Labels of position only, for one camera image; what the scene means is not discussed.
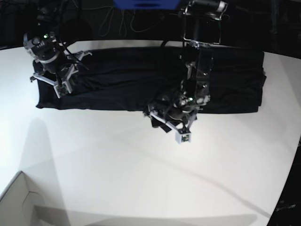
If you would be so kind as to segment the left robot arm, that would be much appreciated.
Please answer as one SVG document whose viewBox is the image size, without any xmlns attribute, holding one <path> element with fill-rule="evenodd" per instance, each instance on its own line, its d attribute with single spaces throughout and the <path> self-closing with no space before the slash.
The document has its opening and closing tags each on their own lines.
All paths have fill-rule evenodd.
<svg viewBox="0 0 301 226">
<path fill-rule="evenodd" d="M 198 112 L 210 102 L 213 46 L 221 43 L 221 20 L 227 7 L 224 0 L 189 0 L 181 4 L 180 59 L 187 72 L 178 85 L 165 89 L 144 111 L 154 128 L 173 130 L 180 144 L 191 140 L 190 128 Z"/>
</svg>

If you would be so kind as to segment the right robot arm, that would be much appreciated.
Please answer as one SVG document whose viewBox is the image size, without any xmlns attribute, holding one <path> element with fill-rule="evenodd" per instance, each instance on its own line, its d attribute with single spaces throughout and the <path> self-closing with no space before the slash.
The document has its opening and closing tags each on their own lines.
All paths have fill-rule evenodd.
<svg viewBox="0 0 301 226">
<path fill-rule="evenodd" d="M 73 75 L 78 66 L 86 68 L 82 59 L 91 56 L 91 51 L 71 53 L 61 39 L 63 15 L 68 6 L 67 0 L 54 0 L 38 8 L 37 25 L 24 34 L 23 47 L 41 65 L 42 69 L 34 72 L 30 81 L 35 80 L 52 86 L 56 95 L 70 94 L 73 91 Z"/>
</svg>

